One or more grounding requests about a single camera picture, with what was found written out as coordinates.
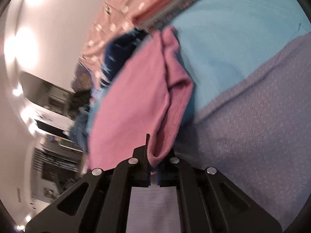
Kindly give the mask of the pink small garment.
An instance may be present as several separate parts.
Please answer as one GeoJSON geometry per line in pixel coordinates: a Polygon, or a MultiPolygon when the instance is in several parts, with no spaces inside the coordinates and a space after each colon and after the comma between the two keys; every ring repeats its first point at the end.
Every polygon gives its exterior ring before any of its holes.
{"type": "Polygon", "coordinates": [[[89,134],[91,168],[113,169],[146,146],[156,167],[173,147],[193,90],[179,63],[176,29],[156,30],[102,99],[89,134]]]}

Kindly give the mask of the black clothing pile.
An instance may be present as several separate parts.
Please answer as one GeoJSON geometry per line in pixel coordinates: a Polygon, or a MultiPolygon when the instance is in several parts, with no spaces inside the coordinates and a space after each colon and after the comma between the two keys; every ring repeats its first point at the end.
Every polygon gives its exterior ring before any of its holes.
{"type": "Polygon", "coordinates": [[[67,115],[71,120],[74,120],[79,114],[80,108],[90,103],[91,90],[78,91],[72,94],[69,98],[69,107],[67,115]]]}

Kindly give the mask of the stack of folded clothes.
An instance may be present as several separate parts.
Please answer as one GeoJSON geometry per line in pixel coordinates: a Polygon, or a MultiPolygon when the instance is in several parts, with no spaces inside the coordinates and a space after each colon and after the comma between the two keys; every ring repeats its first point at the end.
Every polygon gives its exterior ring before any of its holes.
{"type": "Polygon", "coordinates": [[[197,0],[151,0],[142,11],[133,15],[132,24],[138,30],[152,32],[169,24],[197,0]]]}

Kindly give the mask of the dark blue fuzzy blanket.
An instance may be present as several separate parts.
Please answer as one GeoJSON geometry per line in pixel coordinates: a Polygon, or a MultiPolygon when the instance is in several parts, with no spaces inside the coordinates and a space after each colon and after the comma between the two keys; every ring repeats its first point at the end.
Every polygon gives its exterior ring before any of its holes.
{"type": "Polygon", "coordinates": [[[74,124],[70,127],[69,138],[82,149],[83,153],[89,153],[88,138],[89,130],[87,123],[89,120],[89,112],[81,111],[74,119],[74,124]]]}

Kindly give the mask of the dark patterned headboard pillow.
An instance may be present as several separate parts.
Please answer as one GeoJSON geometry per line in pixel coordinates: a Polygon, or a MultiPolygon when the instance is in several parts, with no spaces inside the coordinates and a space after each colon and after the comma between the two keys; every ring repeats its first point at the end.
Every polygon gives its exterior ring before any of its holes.
{"type": "Polygon", "coordinates": [[[75,93],[96,89],[94,74],[80,60],[78,60],[76,65],[71,88],[75,93]]]}

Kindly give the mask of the navy star print garment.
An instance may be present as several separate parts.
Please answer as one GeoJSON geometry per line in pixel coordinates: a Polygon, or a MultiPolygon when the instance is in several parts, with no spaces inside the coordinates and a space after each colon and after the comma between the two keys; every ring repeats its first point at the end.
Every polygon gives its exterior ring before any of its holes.
{"type": "Polygon", "coordinates": [[[114,38],[107,44],[101,66],[101,88],[111,84],[119,70],[147,35],[148,33],[145,30],[137,30],[135,28],[126,34],[114,38]]]}

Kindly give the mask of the blue grey patterned bedsheet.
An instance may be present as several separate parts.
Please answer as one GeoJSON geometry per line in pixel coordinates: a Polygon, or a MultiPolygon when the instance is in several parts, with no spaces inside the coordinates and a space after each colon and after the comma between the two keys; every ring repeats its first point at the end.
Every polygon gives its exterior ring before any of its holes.
{"type": "Polygon", "coordinates": [[[310,22],[296,0],[201,0],[172,25],[190,93],[171,147],[287,229],[310,195],[310,22]]]}

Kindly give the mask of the pink polka dot cloth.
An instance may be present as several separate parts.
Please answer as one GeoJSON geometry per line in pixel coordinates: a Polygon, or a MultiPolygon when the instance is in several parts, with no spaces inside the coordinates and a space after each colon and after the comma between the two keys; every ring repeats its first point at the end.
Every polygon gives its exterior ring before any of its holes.
{"type": "Polygon", "coordinates": [[[90,71],[93,87],[100,87],[101,65],[106,45],[114,37],[130,31],[132,15],[144,9],[151,0],[106,0],[91,26],[79,59],[90,71]]]}

